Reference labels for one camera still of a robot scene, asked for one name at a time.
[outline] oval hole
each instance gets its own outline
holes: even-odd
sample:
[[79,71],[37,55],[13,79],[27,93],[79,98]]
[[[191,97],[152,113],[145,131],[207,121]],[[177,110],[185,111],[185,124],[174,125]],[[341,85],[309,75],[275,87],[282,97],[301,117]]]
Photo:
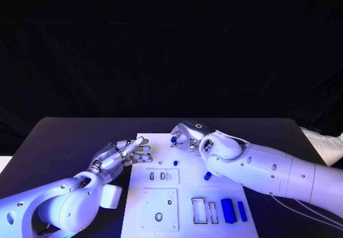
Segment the oval hole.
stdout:
[[14,223],[14,220],[15,220],[15,213],[11,211],[7,213],[7,221],[11,225]]
[[157,220],[158,222],[162,220],[162,215],[161,215],[160,212],[155,214],[155,220]]

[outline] dark curtain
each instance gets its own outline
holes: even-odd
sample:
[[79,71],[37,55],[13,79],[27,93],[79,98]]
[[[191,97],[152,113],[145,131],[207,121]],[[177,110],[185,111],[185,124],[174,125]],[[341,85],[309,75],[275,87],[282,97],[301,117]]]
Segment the dark curtain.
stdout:
[[337,135],[341,16],[322,1],[11,3],[0,152],[43,117],[289,117]]

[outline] table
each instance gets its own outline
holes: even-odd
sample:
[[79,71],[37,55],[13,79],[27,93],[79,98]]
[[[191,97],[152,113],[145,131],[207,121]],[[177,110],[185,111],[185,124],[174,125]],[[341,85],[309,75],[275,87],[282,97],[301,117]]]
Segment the table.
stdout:
[[[185,119],[43,118],[0,174],[2,181],[0,198],[73,177],[86,169],[95,152],[109,141],[135,139],[136,133],[167,133],[183,120]],[[247,142],[269,146],[324,165],[292,120],[206,118],[196,120],[211,129],[243,138]],[[118,208],[115,210],[99,208],[93,222],[75,237],[119,237],[129,173],[131,167],[126,167],[111,183],[122,187]],[[341,237],[343,232],[338,229],[289,211],[271,196],[247,188],[245,188],[245,194],[260,238]],[[286,198],[279,200],[299,212],[312,215],[294,200]]]

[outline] white cable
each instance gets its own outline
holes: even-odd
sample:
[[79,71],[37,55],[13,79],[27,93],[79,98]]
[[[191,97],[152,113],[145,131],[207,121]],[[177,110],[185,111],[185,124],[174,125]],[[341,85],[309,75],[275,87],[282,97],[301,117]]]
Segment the white cable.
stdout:
[[289,207],[286,207],[286,208],[288,208],[291,211],[294,211],[295,213],[301,214],[302,216],[305,216],[305,217],[311,218],[312,220],[315,220],[315,221],[318,221],[318,222],[327,224],[327,225],[331,226],[331,227],[335,227],[337,229],[340,229],[340,230],[343,231],[343,228],[341,228],[341,227],[337,227],[335,225],[332,225],[332,224],[330,224],[330,223],[327,223],[327,222],[318,220],[317,218],[307,216],[304,213],[295,211],[295,210],[291,209]]
[[324,217],[328,221],[331,221],[332,223],[335,223],[337,225],[340,225],[343,227],[343,224],[338,223],[337,221],[334,221],[332,219],[330,219],[328,217],[325,217],[324,215],[321,215],[318,212],[315,212],[302,202],[299,202],[296,199],[295,201],[311,211],[314,212],[317,215],[320,215],[321,217]]

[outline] robotic hand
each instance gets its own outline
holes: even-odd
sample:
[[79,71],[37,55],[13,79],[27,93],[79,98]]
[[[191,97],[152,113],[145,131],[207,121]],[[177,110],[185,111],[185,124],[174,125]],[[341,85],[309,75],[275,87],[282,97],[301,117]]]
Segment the robotic hand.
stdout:
[[[250,144],[196,121],[171,131],[171,147],[200,153],[209,172],[256,192],[294,198],[343,217],[343,170],[309,163],[269,147]],[[180,136],[185,141],[177,143]]]
[[[108,143],[89,167],[59,180],[0,200],[0,237],[72,237],[90,224],[98,207],[116,208],[121,187],[108,185],[124,166],[152,161],[148,140]],[[34,220],[47,228],[37,232]]]

